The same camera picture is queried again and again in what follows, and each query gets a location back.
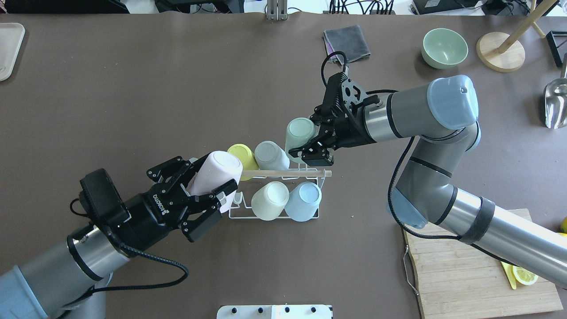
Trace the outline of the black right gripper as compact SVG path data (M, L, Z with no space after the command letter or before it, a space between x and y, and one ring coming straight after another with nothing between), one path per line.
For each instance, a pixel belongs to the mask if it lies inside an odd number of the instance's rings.
M376 142L367 132L363 114L353 113L348 105L318 105L309 119L317 126L333 126L333 131L319 134L304 145L289 149L292 158L299 158L308 166L332 166L335 148L352 148Z

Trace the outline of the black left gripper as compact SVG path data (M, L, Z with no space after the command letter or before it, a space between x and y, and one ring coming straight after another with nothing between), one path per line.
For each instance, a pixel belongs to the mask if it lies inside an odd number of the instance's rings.
M120 225L121 241L158 242L172 230L181 230L194 243L221 220L221 206L237 190L237 182L231 179L211 193L190 195L186 188L197 163L197 158L178 156L147 170L154 185L124 203L130 218ZM189 220L193 214L200 216Z

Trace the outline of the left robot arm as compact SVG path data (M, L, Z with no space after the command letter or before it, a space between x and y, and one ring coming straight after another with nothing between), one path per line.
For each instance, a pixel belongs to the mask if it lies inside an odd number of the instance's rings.
M146 172L152 187L123 201L105 169L81 181L77 198L89 223L40 256L1 277L3 319L69 318L82 306L101 307L108 291L158 289L184 281L182 263L154 256L148 248L173 230L194 242L229 210L243 165L234 155L214 151L199 159L174 157ZM112 273L132 258L173 266L176 280L110 287Z

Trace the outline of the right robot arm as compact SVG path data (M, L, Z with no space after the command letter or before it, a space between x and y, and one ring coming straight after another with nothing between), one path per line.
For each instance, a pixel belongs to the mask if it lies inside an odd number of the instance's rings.
M400 178L397 164L388 187L388 208L399 226L409 231L435 224L450 232L447 240L566 287L565 237L451 183L462 157L482 136L470 77L438 78L404 91L366 91L342 71L325 87L322 103L309 117L318 133L288 147L292 158L331 166L340 148L419 138Z

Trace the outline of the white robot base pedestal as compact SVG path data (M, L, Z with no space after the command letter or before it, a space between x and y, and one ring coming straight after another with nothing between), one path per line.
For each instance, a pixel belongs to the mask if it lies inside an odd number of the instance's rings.
M332 306L324 304L225 305L217 319L332 319Z

